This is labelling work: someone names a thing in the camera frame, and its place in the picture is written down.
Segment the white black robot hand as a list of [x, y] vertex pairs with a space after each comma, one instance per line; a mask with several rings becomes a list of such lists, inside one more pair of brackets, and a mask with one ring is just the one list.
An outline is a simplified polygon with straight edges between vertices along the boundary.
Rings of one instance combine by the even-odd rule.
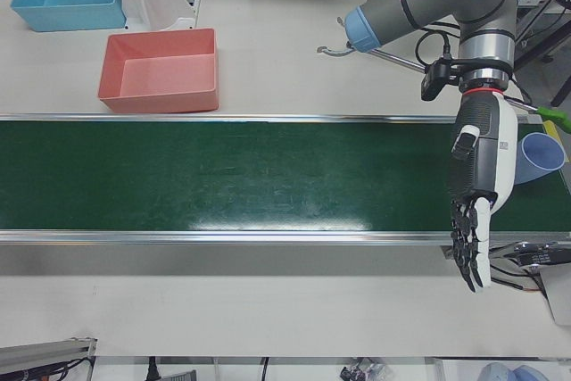
[[492, 283], [489, 262], [492, 215], [515, 182], [517, 115], [493, 88], [466, 91], [451, 133], [448, 193], [453, 259], [474, 293]]

